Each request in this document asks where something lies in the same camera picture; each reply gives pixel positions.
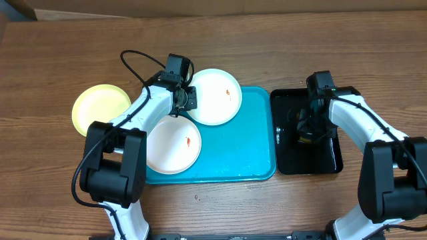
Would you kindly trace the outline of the green yellow sponge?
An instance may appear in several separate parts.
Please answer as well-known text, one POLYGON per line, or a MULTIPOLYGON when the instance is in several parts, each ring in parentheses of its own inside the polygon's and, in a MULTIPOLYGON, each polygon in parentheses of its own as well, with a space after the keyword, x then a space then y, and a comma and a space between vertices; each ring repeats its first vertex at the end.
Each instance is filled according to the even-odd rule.
POLYGON ((310 132, 299 131, 298 141, 300 143, 312 144, 316 141, 316 136, 310 132))

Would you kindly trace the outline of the white plate top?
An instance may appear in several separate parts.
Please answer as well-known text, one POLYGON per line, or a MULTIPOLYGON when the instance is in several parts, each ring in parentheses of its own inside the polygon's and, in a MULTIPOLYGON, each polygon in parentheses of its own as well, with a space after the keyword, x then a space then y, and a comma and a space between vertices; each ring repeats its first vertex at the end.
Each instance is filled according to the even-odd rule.
POLYGON ((221 69, 198 71, 190 83, 196 88, 197 108, 188 115, 203 125, 221 125, 238 113, 242 90, 234 76, 221 69))

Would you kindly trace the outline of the white plate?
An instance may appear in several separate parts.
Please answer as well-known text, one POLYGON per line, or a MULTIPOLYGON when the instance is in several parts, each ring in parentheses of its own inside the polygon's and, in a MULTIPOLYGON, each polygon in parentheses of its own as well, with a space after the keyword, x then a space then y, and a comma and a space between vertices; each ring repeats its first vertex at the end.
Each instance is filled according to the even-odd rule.
POLYGON ((221 125, 238 113, 242 90, 234 76, 221 69, 198 71, 190 83, 196 88, 197 108, 188 115, 203 125, 221 125))
POLYGON ((201 135, 186 117, 165 116, 147 138, 147 166, 173 175, 189 169, 201 152, 201 135))

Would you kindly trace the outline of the yellow plate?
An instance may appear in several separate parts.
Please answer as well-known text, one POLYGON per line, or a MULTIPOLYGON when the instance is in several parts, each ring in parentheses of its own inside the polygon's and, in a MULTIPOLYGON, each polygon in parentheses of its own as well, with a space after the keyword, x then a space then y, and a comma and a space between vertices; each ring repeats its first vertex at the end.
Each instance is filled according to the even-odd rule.
POLYGON ((101 84, 85 90, 73 104, 71 119, 84 137, 94 121, 108 123, 131 106, 127 93, 115 85, 101 84))

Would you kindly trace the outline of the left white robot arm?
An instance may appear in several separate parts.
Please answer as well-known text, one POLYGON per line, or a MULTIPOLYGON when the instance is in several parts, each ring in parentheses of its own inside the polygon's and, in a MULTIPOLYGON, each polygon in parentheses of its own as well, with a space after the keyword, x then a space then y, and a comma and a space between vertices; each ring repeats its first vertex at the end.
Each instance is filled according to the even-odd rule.
POLYGON ((147 137, 161 118, 195 109, 196 90, 186 70, 157 72, 144 83, 137 101, 111 123, 93 122, 83 159, 75 170, 71 192, 88 193, 86 207, 101 208, 113 227, 113 239, 146 239, 149 225, 139 198, 145 185, 147 137))

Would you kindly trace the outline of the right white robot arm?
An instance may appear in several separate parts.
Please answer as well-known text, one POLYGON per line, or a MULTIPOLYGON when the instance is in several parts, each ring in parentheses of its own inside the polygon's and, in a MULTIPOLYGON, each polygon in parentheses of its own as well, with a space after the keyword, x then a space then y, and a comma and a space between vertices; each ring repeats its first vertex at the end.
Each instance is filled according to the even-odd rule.
POLYGON ((323 239, 383 239, 384 230, 426 214, 426 138, 393 128, 353 87, 308 87, 298 132, 315 143, 340 127, 363 152, 358 204, 323 239))

